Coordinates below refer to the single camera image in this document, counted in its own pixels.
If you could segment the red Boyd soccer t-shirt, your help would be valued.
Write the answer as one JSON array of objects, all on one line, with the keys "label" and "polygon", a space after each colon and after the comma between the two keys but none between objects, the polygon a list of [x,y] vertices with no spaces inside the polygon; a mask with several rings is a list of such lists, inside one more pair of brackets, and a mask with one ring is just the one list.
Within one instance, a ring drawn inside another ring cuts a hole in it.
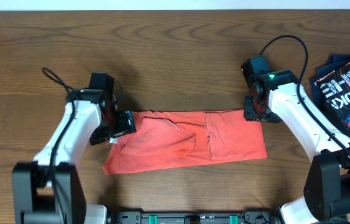
[{"label": "red Boyd soccer t-shirt", "polygon": [[243,110],[135,112],[136,132],[117,138],[106,175],[267,158],[262,125]]}]

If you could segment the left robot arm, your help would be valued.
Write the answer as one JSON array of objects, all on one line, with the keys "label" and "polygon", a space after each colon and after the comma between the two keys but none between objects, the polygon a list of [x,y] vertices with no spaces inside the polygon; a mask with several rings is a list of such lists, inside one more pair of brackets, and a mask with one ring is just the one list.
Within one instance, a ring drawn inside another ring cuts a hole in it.
[{"label": "left robot arm", "polygon": [[33,160],[18,162],[12,170],[15,222],[114,223],[108,207],[86,202],[76,168],[88,144],[136,131],[132,113],[116,109],[118,82],[107,73],[92,73],[89,85],[76,89],[47,68],[43,73],[65,88],[65,113]]}]

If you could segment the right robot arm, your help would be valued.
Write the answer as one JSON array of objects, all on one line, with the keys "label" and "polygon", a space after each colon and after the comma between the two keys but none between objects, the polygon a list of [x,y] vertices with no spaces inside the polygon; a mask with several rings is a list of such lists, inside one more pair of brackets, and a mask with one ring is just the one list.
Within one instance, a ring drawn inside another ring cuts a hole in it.
[{"label": "right robot arm", "polygon": [[311,102],[290,70],[271,71],[263,55],[249,58],[241,69],[249,88],[244,118],[283,121],[311,162],[303,196],[282,205],[271,222],[341,222],[350,214],[350,137]]}]

